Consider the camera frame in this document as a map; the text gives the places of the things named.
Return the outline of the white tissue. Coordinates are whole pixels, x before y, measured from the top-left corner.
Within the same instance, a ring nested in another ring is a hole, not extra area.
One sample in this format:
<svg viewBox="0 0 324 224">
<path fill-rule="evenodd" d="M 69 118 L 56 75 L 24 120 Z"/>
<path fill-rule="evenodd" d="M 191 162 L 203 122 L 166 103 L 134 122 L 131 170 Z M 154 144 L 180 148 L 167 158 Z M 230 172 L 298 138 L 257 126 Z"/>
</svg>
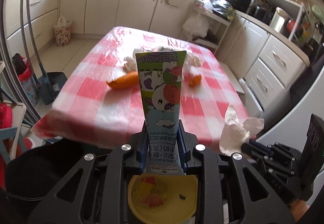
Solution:
<svg viewBox="0 0 324 224">
<path fill-rule="evenodd" d="M 263 119 L 247 118 L 241 123 L 233 105 L 230 104 L 225 112 L 225 124 L 219 142 L 220 152 L 227 156 L 241 153 L 242 145 L 248 143 L 263 129 Z"/>
<path fill-rule="evenodd" d="M 124 58 L 124 68 L 127 72 L 137 71 L 137 62 L 134 57 Z"/>
</svg>

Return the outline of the green cartoon cow milk carton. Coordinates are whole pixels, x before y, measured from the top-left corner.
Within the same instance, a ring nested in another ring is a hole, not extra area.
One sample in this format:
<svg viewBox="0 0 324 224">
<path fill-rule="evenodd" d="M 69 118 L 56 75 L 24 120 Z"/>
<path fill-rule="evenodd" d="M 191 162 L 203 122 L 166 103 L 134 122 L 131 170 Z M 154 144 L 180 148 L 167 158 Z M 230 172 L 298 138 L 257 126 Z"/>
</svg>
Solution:
<svg viewBox="0 0 324 224">
<path fill-rule="evenodd" d="M 177 147 L 185 50 L 136 53 L 148 135 L 149 174 L 182 175 Z"/>
</svg>

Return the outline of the yellow lid with scraps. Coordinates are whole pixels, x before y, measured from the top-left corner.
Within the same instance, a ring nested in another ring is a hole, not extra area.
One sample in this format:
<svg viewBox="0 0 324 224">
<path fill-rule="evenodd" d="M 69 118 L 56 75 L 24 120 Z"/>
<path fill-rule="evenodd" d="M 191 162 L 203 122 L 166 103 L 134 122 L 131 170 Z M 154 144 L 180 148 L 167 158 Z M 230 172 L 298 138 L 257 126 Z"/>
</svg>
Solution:
<svg viewBox="0 0 324 224">
<path fill-rule="evenodd" d="M 127 188 L 128 206 L 143 223 L 185 223 L 196 212 L 197 195 L 194 175 L 135 175 Z"/>
</svg>

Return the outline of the red white checkered tablecloth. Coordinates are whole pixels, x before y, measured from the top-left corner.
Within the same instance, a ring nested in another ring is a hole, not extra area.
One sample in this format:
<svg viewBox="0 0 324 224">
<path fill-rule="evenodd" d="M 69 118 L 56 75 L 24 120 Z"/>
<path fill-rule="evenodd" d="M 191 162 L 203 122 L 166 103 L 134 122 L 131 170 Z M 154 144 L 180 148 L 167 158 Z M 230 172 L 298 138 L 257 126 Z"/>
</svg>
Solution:
<svg viewBox="0 0 324 224">
<path fill-rule="evenodd" d="M 32 132 L 43 139 L 61 136 L 103 148 L 125 143 L 144 123 L 140 89 L 113 90 L 107 83 L 124 75 L 124 59 L 136 48 L 159 47 L 186 50 L 201 59 L 202 66 L 191 70 L 192 75 L 202 76 L 200 85 L 190 87 L 189 75 L 182 82 L 180 118 L 187 132 L 218 150 L 227 107 L 234 107 L 240 121 L 248 114 L 212 52 L 128 27 L 114 27 L 93 47 Z"/>
</svg>

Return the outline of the small orange peel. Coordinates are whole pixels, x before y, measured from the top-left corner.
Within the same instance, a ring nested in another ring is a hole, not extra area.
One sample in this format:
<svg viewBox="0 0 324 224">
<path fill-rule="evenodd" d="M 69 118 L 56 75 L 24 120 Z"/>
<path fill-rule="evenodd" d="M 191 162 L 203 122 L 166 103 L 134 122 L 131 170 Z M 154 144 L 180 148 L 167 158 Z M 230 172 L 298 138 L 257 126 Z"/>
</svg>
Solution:
<svg viewBox="0 0 324 224">
<path fill-rule="evenodd" d="M 198 85 L 201 84 L 201 79 L 202 79 L 202 76 L 201 75 L 195 75 L 189 82 L 189 86 L 190 87 L 196 87 Z"/>
</svg>

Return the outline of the white crumpled tissue on table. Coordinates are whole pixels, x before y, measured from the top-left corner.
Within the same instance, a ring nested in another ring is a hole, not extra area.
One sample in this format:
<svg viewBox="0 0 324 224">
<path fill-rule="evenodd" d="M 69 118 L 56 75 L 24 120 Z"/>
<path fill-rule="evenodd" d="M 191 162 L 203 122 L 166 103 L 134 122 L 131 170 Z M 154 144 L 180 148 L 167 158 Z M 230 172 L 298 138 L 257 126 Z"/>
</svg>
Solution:
<svg viewBox="0 0 324 224">
<path fill-rule="evenodd" d="M 124 68 L 127 72 L 137 71 L 137 62 L 134 57 L 124 58 Z"/>
</svg>

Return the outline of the blue dustpan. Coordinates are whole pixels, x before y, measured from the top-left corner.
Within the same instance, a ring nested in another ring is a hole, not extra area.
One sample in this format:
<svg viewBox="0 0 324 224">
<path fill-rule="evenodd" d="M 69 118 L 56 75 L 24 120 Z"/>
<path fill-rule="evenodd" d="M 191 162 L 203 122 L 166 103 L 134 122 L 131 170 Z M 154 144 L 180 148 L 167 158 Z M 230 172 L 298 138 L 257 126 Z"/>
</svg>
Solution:
<svg viewBox="0 0 324 224">
<path fill-rule="evenodd" d="M 43 76 L 38 78 L 39 96 L 45 105 L 52 104 L 68 80 L 63 72 L 48 72 L 48 82 Z"/>
</svg>

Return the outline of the white plastic bag on shelf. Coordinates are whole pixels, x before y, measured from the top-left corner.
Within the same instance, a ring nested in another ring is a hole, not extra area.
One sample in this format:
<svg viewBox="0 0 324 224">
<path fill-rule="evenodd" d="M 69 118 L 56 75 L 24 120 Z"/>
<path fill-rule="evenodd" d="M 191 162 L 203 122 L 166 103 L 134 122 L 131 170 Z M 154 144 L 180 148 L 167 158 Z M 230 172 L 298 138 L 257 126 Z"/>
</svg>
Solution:
<svg viewBox="0 0 324 224">
<path fill-rule="evenodd" d="M 205 16 L 200 14 L 192 14 L 182 28 L 184 32 L 190 34 L 192 37 L 206 37 L 209 30 L 209 21 Z"/>
</svg>

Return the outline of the floral bin with red bag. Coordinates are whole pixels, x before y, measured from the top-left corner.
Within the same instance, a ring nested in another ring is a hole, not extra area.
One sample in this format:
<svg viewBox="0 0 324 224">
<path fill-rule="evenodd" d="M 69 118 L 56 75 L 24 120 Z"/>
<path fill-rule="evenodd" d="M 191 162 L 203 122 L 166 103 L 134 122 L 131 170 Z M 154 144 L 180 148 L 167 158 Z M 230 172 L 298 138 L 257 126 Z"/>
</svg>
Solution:
<svg viewBox="0 0 324 224">
<path fill-rule="evenodd" d="M 36 106 L 39 102 L 39 93 L 28 60 L 16 53 L 12 57 L 12 62 L 24 92 L 32 105 Z"/>
</svg>

